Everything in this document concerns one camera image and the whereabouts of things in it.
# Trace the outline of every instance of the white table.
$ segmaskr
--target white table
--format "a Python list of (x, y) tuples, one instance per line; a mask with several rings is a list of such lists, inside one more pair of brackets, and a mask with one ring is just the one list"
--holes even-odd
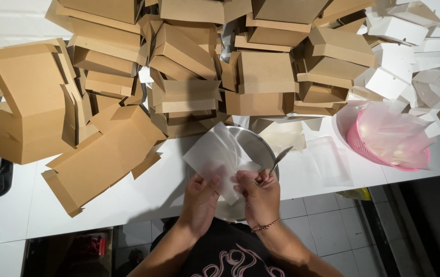
[[(339, 132), (335, 132), (335, 125), (334, 118), (324, 118), (320, 131), (311, 132), (306, 136), (310, 139), (311, 136), (330, 135), (338, 147), (347, 147)], [(84, 211), (74, 218), (66, 214), (40, 175), (48, 170), (45, 165), (54, 157), (29, 165), (15, 166), (12, 189), (0, 197), (0, 251), (4, 251), (4, 248), (17, 251), (17, 255), (14, 256), (18, 257), (23, 255), (23, 249), (14, 250), (12, 244), (7, 242), (178, 215), (182, 208), (182, 194), (186, 180), (186, 167), (182, 155), (197, 138), (187, 137), (167, 141), (159, 151), (163, 152), (161, 160), (154, 166), (137, 180), (133, 180), (131, 174), (127, 175), (85, 205)], [(369, 187), (438, 176), (440, 175), (440, 136), (430, 151), (432, 171), (406, 173), (374, 164), (347, 149), (354, 187)], [(311, 183), (311, 176), (300, 174), (304, 164), (299, 155), (297, 152), (291, 152), (279, 165), (282, 200), (351, 189), (324, 188), (319, 184)]]

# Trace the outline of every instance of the tiled floor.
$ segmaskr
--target tiled floor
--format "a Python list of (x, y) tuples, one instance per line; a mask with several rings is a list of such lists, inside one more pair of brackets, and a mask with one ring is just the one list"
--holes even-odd
[[(386, 276), (359, 202), (335, 193), (283, 200), (280, 216), (307, 248), (345, 277)], [(119, 228), (116, 267), (133, 249), (148, 254), (162, 228), (159, 219)]]

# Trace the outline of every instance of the pink plastic colander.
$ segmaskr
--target pink plastic colander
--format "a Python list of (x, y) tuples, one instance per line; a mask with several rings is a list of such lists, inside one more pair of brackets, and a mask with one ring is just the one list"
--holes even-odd
[[(401, 171), (406, 171), (406, 172), (419, 171), (420, 169), (391, 165), (389, 162), (381, 159), (379, 156), (372, 153), (371, 150), (369, 150), (369, 148), (367, 148), (365, 146), (365, 143), (362, 141), (362, 136), (360, 135), (360, 129), (358, 127), (358, 121), (360, 119), (360, 116), (362, 116), (362, 114), (364, 113), (364, 111), (365, 110), (362, 110), (358, 114), (357, 121), (355, 123), (353, 123), (353, 125), (350, 127), (350, 129), (346, 133), (346, 142), (348, 143), (350, 148), (352, 148), (353, 151), (357, 152), (357, 154), (359, 154), (360, 156), (366, 158), (367, 160), (370, 160), (373, 163), (383, 165), (383, 166), (394, 167), (396, 169), (399, 169)], [(430, 162), (429, 148), (425, 149), (424, 153), (427, 155), (427, 162)]]

